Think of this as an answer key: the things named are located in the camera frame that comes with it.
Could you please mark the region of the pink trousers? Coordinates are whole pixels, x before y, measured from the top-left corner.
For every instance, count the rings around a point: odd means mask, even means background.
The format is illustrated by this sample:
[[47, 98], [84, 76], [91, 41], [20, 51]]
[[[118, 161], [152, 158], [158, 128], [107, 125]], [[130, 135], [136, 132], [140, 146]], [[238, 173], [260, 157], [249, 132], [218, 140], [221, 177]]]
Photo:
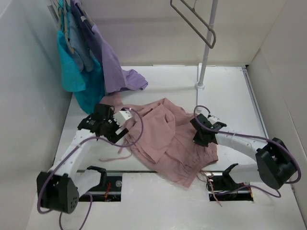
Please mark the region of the pink trousers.
[[193, 114], [167, 98], [127, 107], [133, 117], [124, 125], [129, 130], [124, 144], [131, 144], [133, 155], [150, 170], [189, 188], [204, 167], [218, 161], [214, 143], [202, 147], [193, 142]]

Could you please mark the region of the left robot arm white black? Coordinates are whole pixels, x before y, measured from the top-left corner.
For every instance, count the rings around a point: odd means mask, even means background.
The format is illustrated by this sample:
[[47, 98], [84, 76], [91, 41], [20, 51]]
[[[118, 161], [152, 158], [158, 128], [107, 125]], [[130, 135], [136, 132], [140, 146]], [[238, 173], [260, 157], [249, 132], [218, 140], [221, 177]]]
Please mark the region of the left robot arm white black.
[[37, 176], [39, 213], [54, 210], [70, 214], [77, 207], [79, 198], [88, 190], [92, 187], [102, 190], [107, 186], [104, 168], [88, 166], [82, 174], [77, 171], [89, 151], [91, 140], [117, 145], [128, 133], [123, 125], [131, 118], [128, 108], [115, 111], [110, 105], [95, 105], [94, 112], [77, 126], [76, 134], [63, 156], [47, 172], [40, 172]]

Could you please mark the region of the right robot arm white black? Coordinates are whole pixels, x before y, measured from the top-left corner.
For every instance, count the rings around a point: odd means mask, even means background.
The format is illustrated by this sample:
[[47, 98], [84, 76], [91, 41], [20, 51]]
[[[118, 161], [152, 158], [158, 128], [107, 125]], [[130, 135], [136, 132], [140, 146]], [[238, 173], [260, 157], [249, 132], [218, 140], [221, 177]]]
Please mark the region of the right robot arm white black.
[[241, 183], [263, 182], [274, 190], [280, 189], [297, 171], [284, 143], [274, 138], [250, 137], [232, 131], [215, 117], [199, 114], [190, 123], [196, 129], [193, 142], [207, 147], [210, 144], [238, 151], [254, 163], [233, 163], [222, 172], [223, 186], [232, 189]]

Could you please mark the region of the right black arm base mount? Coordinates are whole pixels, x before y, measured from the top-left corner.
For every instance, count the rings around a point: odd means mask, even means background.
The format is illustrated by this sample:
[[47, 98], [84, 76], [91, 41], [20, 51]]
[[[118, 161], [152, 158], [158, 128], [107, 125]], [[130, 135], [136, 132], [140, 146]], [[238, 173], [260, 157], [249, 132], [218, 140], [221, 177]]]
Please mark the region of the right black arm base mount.
[[224, 181], [221, 175], [216, 175], [213, 178], [207, 179], [206, 188], [209, 192], [209, 200], [216, 201], [254, 201], [253, 194], [250, 188], [243, 188], [235, 191], [235, 189], [244, 187], [244, 183], [233, 183], [229, 184]]

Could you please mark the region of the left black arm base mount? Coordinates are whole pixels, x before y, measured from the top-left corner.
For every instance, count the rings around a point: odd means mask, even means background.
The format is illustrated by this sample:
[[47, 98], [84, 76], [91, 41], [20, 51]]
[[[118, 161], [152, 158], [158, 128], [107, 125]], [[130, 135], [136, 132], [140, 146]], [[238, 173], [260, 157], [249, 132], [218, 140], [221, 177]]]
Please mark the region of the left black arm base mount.
[[97, 185], [88, 193], [93, 197], [93, 202], [120, 202], [122, 189], [122, 174], [108, 175], [106, 185]]

